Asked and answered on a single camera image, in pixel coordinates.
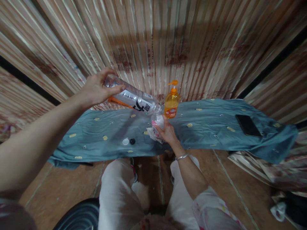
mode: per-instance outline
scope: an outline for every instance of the hand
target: hand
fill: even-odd
[[[111,68],[104,68],[101,72],[98,72],[87,78],[85,85],[76,94],[80,100],[85,103],[86,107],[92,107],[93,105],[104,102],[107,98],[114,94],[118,94],[125,90],[124,85],[108,88],[104,86],[104,81],[108,74],[114,74],[117,76],[115,70]]]
[[[179,140],[176,137],[174,127],[169,123],[169,120],[167,119],[166,116],[163,115],[163,119],[164,119],[163,130],[157,125],[155,125],[154,127],[158,130],[158,132],[160,133],[165,142],[169,143],[170,145],[177,144]]]

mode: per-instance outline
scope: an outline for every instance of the floor tile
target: floor tile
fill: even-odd
[[[81,165],[75,170],[52,167],[44,183],[26,207],[38,229],[53,229],[75,204],[91,198],[100,177],[103,162],[94,167]]]
[[[45,179],[46,175],[50,173],[52,165],[47,162],[43,168],[40,170],[39,174],[36,176],[36,178],[32,181],[32,183],[29,185],[29,187],[25,190],[25,192],[22,194],[19,203],[23,206],[27,204],[27,202],[31,199],[32,195],[35,193],[37,187],[42,183],[42,181]]]
[[[163,198],[165,204],[169,203],[170,197],[173,192],[173,184],[170,180],[170,177],[172,175],[170,171],[170,165],[173,162],[173,156],[173,154],[171,154],[170,156],[168,156],[167,154],[160,155]]]
[[[228,209],[247,229],[256,229],[213,151],[211,149],[191,149],[188,150],[188,153],[198,159],[201,171],[209,185],[226,202]]]
[[[273,200],[271,199],[270,186],[257,180],[230,161],[226,151],[216,150],[216,153],[259,229],[295,229],[289,221],[279,222],[271,214],[270,208],[273,205]]]
[[[145,191],[136,191],[142,207],[153,211],[161,208],[162,201],[158,157],[135,157],[134,165],[138,174],[138,182]]]

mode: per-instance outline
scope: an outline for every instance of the pink sleeve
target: pink sleeve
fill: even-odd
[[[210,186],[194,200],[193,213],[201,230],[246,230]]]

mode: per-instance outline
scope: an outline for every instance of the small plastic bottle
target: small plastic bottle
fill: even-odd
[[[161,137],[161,135],[158,132],[158,130],[154,127],[154,125],[157,125],[161,129],[164,129],[164,119],[163,119],[163,116],[160,113],[154,113],[153,115],[151,115],[151,124],[153,126],[153,132],[156,135],[156,137],[163,140],[163,138]]]
[[[118,85],[126,86],[123,92],[110,97],[108,99],[109,103],[124,105],[146,115],[159,113],[161,111],[161,106],[155,97],[138,90],[113,74],[109,74],[106,77],[104,85],[106,87],[115,87]]]

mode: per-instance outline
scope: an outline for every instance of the white pants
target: white pants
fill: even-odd
[[[198,160],[190,158],[199,168]],[[178,162],[174,161],[170,169],[175,181],[165,217],[178,229],[199,229],[192,211],[193,200],[183,183]],[[101,178],[99,230],[131,229],[145,216],[131,189],[133,180],[128,159],[116,159],[107,166]]]

